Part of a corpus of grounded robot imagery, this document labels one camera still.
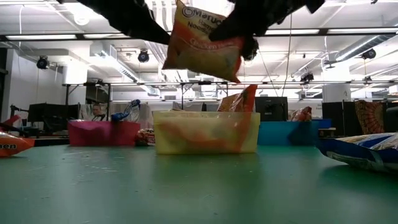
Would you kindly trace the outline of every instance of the orange bag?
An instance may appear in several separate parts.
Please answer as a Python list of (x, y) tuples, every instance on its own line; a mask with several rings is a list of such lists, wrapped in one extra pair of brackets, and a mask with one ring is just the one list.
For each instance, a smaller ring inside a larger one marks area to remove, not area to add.
[(185, 6), (177, 0), (174, 27), (163, 69), (189, 69), (240, 83), (236, 73), (241, 66), (244, 38), (210, 41), (209, 34), (224, 16)]
[(19, 138), (0, 132), (0, 157), (9, 157), (35, 145), (34, 139)]
[(311, 121), (312, 120), (312, 108), (306, 106), (304, 109), (294, 111), (292, 114), (292, 121)]
[(224, 97), (217, 111), (253, 112), (257, 85), (249, 85), (241, 93)]

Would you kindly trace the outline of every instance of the black monitor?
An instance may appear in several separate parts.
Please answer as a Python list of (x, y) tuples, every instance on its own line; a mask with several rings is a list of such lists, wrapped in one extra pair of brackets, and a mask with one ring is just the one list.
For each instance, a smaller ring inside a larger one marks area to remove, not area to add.
[(256, 112), (261, 121), (287, 121), (287, 97), (256, 97)]
[(29, 106), (28, 122), (44, 122), (44, 130), (56, 132), (67, 129), (70, 118), (78, 118), (78, 105), (39, 103)]

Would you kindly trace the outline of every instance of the teal plastic bin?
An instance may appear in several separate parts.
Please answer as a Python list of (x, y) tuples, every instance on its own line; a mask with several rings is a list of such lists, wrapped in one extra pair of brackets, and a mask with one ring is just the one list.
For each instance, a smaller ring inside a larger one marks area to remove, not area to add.
[(318, 139), (318, 121), (261, 122), (257, 144), (260, 146), (313, 146)]

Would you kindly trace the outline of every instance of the security camera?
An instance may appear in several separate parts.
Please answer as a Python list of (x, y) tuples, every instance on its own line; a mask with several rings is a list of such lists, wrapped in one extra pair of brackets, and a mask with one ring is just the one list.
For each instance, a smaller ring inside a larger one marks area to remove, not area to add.
[(376, 57), (376, 51), (373, 49), (370, 49), (361, 55), (361, 58), (363, 59), (374, 59), (375, 57)]
[(50, 62), (47, 60), (47, 56), (40, 56), (40, 59), (37, 61), (36, 67), (38, 69), (49, 69)]
[(307, 72), (304, 73), (304, 75), (301, 76), (300, 82), (310, 82), (313, 80), (313, 73), (312, 72)]
[(145, 63), (149, 61), (148, 50), (142, 49), (140, 54), (138, 55), (138, 61), (141, 63)]

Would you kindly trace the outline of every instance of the instant noodle packet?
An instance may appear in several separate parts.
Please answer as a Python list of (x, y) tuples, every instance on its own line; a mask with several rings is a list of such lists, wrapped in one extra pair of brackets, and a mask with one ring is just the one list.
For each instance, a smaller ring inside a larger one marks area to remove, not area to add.
[(186, 6), (180, 0), (176, 5), (163, 69), (188, 69), (240, 83), (236, 73), (241, 66), (244, 37), (212, 42), (209, 34), (225, 17)]
[(32, 148), (34, 139), (19, 138), (0, 131), (0, 157), (9, 157)]

